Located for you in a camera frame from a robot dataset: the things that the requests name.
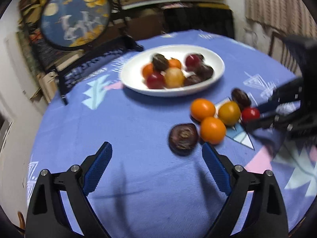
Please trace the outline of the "small red tomato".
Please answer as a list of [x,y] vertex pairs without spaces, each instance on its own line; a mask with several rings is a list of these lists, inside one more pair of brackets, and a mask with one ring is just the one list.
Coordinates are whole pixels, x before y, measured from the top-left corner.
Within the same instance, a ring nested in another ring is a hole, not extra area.
[[256,107],[245,108],[241,113],[243,123],[247,123],[251,120],[259,119],[260,116],[261,116],[260,111]]

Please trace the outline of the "dark chestnut flat top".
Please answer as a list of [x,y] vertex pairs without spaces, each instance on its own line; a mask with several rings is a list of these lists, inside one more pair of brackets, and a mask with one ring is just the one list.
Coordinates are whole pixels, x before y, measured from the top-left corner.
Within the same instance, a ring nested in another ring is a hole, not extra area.
[[198,131],[194,124],[179,124],[170,130],[168,145],[173,153],[186,156],[194,150],[198,139]]

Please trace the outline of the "dark water chestnut with roots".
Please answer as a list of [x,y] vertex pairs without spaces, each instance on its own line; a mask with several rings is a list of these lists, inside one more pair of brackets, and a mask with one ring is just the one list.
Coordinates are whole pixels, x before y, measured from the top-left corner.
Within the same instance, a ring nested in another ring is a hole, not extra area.
[[164,55],[156,53],[152,56],[152,64],[155,71],[162,72],[169,67],[169,61]]

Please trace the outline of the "wooden chair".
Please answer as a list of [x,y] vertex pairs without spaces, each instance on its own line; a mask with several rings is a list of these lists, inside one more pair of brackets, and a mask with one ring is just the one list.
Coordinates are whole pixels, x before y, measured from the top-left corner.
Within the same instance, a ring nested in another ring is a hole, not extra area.
[[279,61],[286,69],[291,71],[297,76],[301,76],[300,68],[298,63],[290,54],[290,51],[287,49],[286,44],[283,42],[285,35],[272,31],[268,56]]

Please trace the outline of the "yellow-orange fruit on table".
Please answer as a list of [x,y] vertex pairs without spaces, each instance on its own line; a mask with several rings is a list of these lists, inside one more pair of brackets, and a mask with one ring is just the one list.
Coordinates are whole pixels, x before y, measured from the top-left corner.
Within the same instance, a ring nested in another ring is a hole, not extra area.
[[234,126],[240,119],[241,111],[238,104],[234,101],[222,104],[218,110],[218,118],[226,126]]

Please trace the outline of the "beige patterned curtain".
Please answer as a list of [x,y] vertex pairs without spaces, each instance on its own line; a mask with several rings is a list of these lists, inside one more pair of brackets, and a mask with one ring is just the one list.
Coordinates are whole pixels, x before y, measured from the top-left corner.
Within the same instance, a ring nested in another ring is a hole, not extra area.
[[287,35],[316,38],[316,22],[302,0],[245,0],[245,17]]

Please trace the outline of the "orange tangerine lower table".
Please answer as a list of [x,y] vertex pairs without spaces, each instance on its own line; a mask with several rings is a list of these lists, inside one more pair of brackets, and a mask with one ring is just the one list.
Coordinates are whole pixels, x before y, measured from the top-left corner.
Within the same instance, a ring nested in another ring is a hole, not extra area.
[[226,136],[226,127],[218,118],[207,117],[201,122],[200,136],[203,141],[217,145]]

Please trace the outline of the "orange tangerine upper table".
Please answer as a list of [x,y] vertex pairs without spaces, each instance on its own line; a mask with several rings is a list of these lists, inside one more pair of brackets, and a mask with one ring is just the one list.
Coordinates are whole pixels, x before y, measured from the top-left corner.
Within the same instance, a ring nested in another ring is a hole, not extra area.
[[193,119],[201,122],[207,117],[214,117],[215,106],[207,99],[198,98],[191,103],[190,114]]

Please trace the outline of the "dark chestnut behind plum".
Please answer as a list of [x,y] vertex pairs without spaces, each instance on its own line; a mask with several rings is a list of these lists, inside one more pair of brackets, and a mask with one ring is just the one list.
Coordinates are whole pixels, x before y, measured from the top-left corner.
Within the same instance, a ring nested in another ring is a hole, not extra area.
[[202,54],[196,54],[196,56],[201,60],[204,61],[204,56]]

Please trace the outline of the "dark red plum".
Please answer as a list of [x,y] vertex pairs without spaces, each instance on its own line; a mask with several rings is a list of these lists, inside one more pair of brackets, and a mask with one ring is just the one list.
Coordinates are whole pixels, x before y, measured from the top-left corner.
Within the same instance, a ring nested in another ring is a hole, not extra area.
[[190,54],[185,59],[187,71],[196,71],[201,66],[201,59],[196,54]]
[[165,87],[164,76],[160,73],[152,73],[146,79],[146,86],[149,89],[163,89]]

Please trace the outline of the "yellow pale fruit on plate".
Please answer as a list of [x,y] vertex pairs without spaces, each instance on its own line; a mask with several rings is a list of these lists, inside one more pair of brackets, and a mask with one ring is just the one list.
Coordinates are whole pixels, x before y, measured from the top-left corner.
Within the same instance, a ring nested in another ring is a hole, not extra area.
[[181,69],[178,68],[168,68],[164,75],[165,86],[167,88],[180,88],[183,86],[185,76]]

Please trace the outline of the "orange tangerine middle plate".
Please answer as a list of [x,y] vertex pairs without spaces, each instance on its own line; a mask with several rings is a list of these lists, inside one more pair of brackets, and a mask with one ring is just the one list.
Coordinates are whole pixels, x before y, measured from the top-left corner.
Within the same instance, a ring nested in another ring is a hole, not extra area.
[[170,68],[178,68],[178,69],[182,69],[182,64],[179,60],[175,59],[175,58],[171,58],[170,60],[168,60],[169,63],[169,67]]

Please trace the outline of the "dark red plum front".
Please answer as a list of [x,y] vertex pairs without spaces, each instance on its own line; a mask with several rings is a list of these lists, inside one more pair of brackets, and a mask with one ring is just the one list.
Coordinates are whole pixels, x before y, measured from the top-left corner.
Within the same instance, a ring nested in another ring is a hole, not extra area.
[[164,76],[160,73],[152,73],[146,79],[146,86],[149,89],[163,89],[165,87]]

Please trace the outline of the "black chair back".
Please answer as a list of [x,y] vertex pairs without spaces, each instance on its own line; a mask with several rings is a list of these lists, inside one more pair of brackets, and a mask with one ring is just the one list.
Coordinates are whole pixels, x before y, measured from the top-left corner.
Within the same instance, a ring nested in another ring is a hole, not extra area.
[[163,10],[168,32],[202,30],[208,33],[235,38],[231,10],[218,8],[169,8]]

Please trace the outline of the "white oval plate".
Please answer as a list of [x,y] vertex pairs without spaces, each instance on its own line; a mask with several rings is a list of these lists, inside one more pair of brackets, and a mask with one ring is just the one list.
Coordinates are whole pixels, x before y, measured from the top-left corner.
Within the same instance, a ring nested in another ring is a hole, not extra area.
[[129,59],[120,79],[124,86],[144,95],[177,97],[207,89],[224,71],[222,58],[207,48],[167,45]]

